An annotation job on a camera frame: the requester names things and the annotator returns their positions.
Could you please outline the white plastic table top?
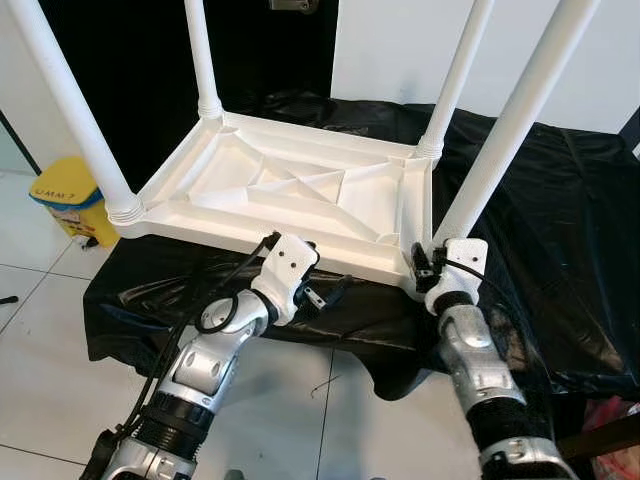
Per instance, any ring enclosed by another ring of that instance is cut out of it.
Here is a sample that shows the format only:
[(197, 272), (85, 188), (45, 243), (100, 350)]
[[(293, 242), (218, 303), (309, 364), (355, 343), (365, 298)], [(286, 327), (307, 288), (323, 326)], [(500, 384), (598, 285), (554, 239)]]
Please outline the white plastic table top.
[(227, 113), (191, 129), (115, 229), (242, 253), (278, 230), (314, 242), (321, 270), (412, 292), (430, 178), (403, 143)]

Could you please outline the white plastic table leg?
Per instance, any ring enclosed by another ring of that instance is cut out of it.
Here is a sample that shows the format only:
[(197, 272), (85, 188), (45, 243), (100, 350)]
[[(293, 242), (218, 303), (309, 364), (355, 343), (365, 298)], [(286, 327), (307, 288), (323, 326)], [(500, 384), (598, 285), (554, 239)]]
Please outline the white plastic table leg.
[(431, 111), (428, 127), (412, 151), (412, 159), (422, 159), (434, 166), (442, 159), (445, 146), (445, 133), (451, 124), (454, 110), (461, 99), (463, 87), (479, 49), (486, 23), (494, 8), (495, 0), (474, 0), (463, 26), (460, 41), (454, 50), (451, 65), (445, 76), (439, 99)]
[(52, 99), (70, 127), (70, 134), (102, 193), (111, 223), (123, 227), (137, 223), (145, 214), (140, 197), (128, 186), (108, 142), (102, 136), (84, 100), (54, 32), (37, 0), (5, 0), (15, 17), (20, 35), (35, 65), (46, 79)]
[(198, 91), (197, 109), (202, 119), (219, 119), (224, 109), (216, 87), (209, 27), (204, 0), (183, 0), (195, 79)]
[(492, 132), (435, 229), (431, 238), (434, 247), (466, 238), (474, 229), (599, 4), (600, 0), (559, 0)]

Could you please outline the black plastic table cover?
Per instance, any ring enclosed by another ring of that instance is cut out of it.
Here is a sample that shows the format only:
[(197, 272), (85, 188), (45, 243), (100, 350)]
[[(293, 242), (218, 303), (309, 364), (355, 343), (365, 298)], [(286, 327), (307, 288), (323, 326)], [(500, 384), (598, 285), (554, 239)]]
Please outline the black plastic table cover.
[[(618, 134), (538, 123), (476, 225), (500, 288), (484, 291), (484, 311), (518, 381), (536, 393), (639, 396), (639, 204), (622, 195), (637, 177)], [(170, 325), (238, 260), (179, 239), (123, 239), (84, 293), (88, 358), (147, 375)], [(334, 311), (268, 338), (352, 353), (384, 401), (440, 367), (433, 317), (389, 285), (353, 283)]]

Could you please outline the black backdrop sheet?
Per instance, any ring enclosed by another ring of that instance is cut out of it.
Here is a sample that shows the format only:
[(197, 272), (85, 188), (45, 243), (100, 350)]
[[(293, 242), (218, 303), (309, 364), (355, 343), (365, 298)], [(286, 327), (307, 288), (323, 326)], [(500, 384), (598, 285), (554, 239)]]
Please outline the black backdrop sheet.
[[(221, 105), (261, 116), (283, 93), (328, 97), (340, 0), (311, 12), (204, 0)], [(183, 0), (38, 0), (129, 187), (145, 186), (197, 122)]]

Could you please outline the pink plastic bag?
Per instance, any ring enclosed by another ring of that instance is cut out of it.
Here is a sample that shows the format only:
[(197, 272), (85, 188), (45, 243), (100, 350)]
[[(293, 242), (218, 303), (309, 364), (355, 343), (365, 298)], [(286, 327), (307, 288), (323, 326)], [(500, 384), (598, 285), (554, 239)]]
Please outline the pink plastic bag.
[[(639, 403), (612, 396), (589, 399), (586, 402), (582, 431), (590, 433), (600, 428), (608, 428), (614, 421), (639, 413)], [(600, 447), (607, 452), (590, 458), (591, 474), (595, 480), (640, 480), (639, 449), (631, 442), (630, 435), (639, 434), (639, 428), (623, 428), (622, 439), (600, 440)]]

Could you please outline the yellow bin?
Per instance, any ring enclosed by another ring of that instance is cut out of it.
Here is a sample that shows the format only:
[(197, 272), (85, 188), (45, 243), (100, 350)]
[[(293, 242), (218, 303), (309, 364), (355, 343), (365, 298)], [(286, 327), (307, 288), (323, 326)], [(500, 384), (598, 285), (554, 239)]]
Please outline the yellow bin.
[(82, 157), (60, 157), (42, 170), (29, 197), (45, 206), (68, 236), (96, 239), (113, 247), (120, 236), (105, 209), (104, 196)]

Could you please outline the dark door frame strip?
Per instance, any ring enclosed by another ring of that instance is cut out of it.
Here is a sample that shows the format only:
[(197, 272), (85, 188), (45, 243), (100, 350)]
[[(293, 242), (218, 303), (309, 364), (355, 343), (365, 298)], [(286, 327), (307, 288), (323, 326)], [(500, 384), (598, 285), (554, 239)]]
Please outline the dark door frame strip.
[(620, 132), (618, 132), (625, 142), (625, 147), (628, 151), (634, 151), (637, 146), (640, 145), (640, 110), (636, 109), (630, 119), (622, 125)]

